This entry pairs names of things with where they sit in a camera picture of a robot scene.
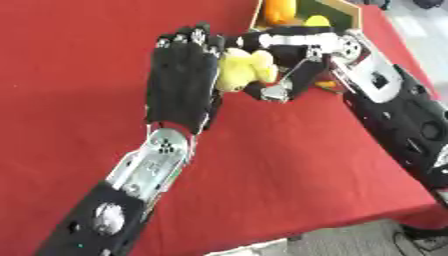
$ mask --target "yellow fruit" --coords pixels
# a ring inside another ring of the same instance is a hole
[[[275,25],[286,24],[296,16],[297,0],[265,0],[264,16]]]
[[[309,17],[305,21],[305,26],[307,27],[330,27],[330,21],[322,15],[314,15]]]

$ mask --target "silver metal bracket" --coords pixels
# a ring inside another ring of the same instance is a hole
[[[403,79],[373,43],[355,29],[347,30],[341,43],[331,57],[335,77],[352,93],[360,90],[375,103],[395,98]]]
[[[145,201],[149,211],[160,194],[169,189],[190,155],[188,140],[182,133],[160,128],[149,132],[138,150],[126,154],[106,181],[114,189]]]

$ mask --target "gray floor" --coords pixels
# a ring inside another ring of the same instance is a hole
[[[419,252],[408,240],[396,240],[401,254],[393,243],[393,234],[399,226],[390,220],[369,222],[345,228],[321,229],[306,233],[300,240],[286,239],[269,245],[252,245],[231,252],[211,256],[446,256],[448,246],[432,251]],[[438,241],[446,244],[448,238]]]
[[[385,13],[443,101],[448,102],[448,2],[424,10],[412,0],[392,0]]]
[[[382,0],[373,3],[382,4]],[[385,12],[409,51],[420,63],[431,83],[448,103],[448,1],[442,8],[423,10],[412,0],[392,0]],[[262,256],[400,256],[392,242],[397,224],[381,220],[361,225],[321,229],[303,235],[301,240],[282,241],[255,250]],[[406,256],[421,256],[408,241],[398,240]],[[426,253],[447,256],[448,247]]]

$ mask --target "table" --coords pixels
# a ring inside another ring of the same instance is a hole
[[[199,20],[239,33],[256,2],[1,1],[2,254],[31,255],[142,142],[158,34]],[[363,12],[366,34],[428,83],[381,12]],[[383,217],[446,224],[422,221],[440,208],[340,97],[314,88],[287,105],[243,94],[224,101],[133,255],[198,255]]]

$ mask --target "wooden crate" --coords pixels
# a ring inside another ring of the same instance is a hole
[[[327,17],[336,31],[349,28],[362,28],[361,8],[344,0],[297,0],[297,21],[306,20],[312,15]],[[255,9],[250,28],[268,28],[263,16],[263,0],[259,0]]]

